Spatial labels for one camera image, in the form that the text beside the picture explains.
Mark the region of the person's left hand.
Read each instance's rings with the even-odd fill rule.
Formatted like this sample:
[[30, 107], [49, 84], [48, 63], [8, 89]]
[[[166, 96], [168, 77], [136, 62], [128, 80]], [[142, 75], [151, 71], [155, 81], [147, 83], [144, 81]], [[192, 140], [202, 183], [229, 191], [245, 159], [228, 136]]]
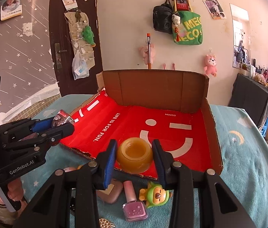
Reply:
[[7, 187], [8, 187], [8, 193], [7, 193], [8, 197], [14, 201], [21, 202], [21, 209], [19, 210], [19, 212], [22, 212], [26, 208], [27, 202], [23, 199], [24, 191], [22, 188], [21, 179], [18, 178], [11, 181], [10, 183], [8, 183]]

